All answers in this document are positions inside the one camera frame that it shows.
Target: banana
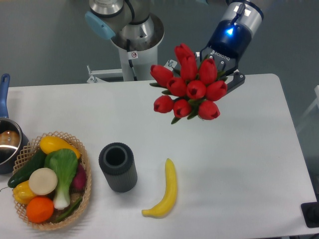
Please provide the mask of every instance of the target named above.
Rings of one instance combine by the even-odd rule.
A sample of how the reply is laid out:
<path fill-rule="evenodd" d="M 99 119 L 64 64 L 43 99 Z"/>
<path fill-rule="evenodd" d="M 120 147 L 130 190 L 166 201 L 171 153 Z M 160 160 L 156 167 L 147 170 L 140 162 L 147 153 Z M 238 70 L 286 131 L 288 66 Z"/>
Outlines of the banana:
<path fill-rule="evenodd" d="M 173 162 L 165 163 L 166 190 L 163 199 L 151 209 L 142 210 L 144 217 L 162 218 L 173 208 L 177 197 L 177 177 Z"/>

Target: light blue robot cap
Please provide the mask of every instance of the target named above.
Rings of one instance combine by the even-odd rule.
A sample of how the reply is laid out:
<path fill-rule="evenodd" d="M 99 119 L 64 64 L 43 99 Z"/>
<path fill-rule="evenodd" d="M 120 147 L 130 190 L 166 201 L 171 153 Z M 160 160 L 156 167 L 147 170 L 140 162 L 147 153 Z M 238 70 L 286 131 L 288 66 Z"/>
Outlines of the light blue robot cap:
<path fill-rule="evenodd" d="M 93 13 L 89 11 L 86 12 L 85 20 L 89 24 L 91 29 L 101 38 L 109 40 L 113 36 L 115 36 L 115 32 L 104 21 L 102 21 Z"/>

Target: yellow bell pepper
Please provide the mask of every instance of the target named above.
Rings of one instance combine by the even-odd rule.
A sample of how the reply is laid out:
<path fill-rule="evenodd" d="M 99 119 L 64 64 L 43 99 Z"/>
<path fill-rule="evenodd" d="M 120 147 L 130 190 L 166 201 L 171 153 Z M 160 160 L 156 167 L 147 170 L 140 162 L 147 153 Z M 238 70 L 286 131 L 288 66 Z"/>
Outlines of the yellow bell pepper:
<path fill-rule="evenodd" d="M 13 196 L 18 203 L 28 204 L 31 199 L 33 199 L 37 195 L 31 191 L 29 187 L 29 180 L 27 180 L 23 183 L 18 184 L 13 189 Z"/>

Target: white table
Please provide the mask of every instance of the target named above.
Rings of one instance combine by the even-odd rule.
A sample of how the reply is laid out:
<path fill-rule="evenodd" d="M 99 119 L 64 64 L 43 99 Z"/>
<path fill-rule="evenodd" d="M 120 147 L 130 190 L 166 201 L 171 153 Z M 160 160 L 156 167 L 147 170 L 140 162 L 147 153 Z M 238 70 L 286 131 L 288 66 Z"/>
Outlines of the white table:
<path fill-rule="evenodd" d="M 149 82 L 10 88 L 8 111 L 31 139 L 68 132 L 85 145 L 93 189 L 86 212 L 54 232 L 29 228 L 15 213 L 10 189 L 0 193 L 1 238 L 250 239 L 318 233 L 300 205 L 316 200 L 280 81 L 247 76 L 217 102 L 213 121 L 153 111 L 161 89 Z M 123 142 L 133 151 L 138 182 L 113 192 L 99 167 L 102 148 Z M 141 209 L 165 191 L 164 163 L 175 163 L 178 199 L 164 219 Z M 10 175 L 0 175 L 0 188 Z"/>

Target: cooking pot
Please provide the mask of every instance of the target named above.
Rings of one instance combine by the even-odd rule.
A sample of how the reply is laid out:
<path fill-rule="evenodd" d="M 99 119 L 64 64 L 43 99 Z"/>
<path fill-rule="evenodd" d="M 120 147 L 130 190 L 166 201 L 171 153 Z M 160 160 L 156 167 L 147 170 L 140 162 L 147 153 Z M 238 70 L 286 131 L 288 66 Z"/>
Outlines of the cooking pot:
<path fill-rule="evenodd" d="M 8 118 L 6 99 L 9 83 L 10 75 L 2 75 L 0 82 L 0 174 L 13 171 L 16 157 L 29 141 L 20 126 Z"/>

